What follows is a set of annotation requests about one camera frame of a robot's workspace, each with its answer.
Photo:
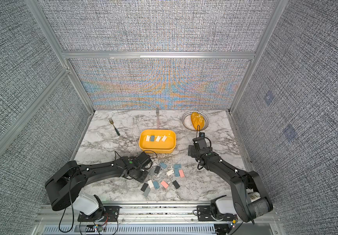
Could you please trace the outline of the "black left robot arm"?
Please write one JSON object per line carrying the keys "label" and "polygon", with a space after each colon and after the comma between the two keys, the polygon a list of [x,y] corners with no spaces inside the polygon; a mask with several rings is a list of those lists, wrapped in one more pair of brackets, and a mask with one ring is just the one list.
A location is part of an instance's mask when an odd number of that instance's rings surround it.
{"label": "black left robot arm", "polygon": [[89,184],[109,178],[132,178],[143,183],[148,167],[153,164],[150,156],[141,153],[137,157],[120,157],[101,164],[64,164],[45,183],[46,193],[53,211],[61,211],[74,205],[81,190]]}

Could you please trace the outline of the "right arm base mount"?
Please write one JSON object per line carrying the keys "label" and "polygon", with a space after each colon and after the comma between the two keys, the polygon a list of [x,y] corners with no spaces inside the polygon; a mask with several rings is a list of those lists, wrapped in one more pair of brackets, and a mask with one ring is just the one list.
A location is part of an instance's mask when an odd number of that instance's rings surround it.
{"label": "right arm base mount", "polygon": [[237,215],[234,213],[221,212],[216,205],[198,205],[196,215],[201,222],[206,221],[237,221]]}

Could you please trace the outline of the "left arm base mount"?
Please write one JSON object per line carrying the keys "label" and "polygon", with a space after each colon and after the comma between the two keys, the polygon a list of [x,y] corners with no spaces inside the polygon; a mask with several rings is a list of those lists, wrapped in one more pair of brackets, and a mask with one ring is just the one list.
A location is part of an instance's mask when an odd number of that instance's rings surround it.
{"label": "left arm base mount", "polygon": [[79,213],[78,222],[116,222],[120,214],[120,206],[106,206],[97,209],[93,214]]}

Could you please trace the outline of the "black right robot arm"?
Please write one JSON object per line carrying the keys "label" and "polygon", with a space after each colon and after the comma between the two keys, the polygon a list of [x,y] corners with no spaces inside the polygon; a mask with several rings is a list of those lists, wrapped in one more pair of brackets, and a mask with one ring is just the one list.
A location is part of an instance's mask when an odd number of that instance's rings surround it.
{"label": "black right robot arm", "polygon": [[189,145],[188,155],[201,168],[215,173],[229,184],[233,208],[243,222],[252,221],[273,210],[272,201],[257,172],[236,168],[217,153],[211,152],[210,147],[197,150],[195,146]]}

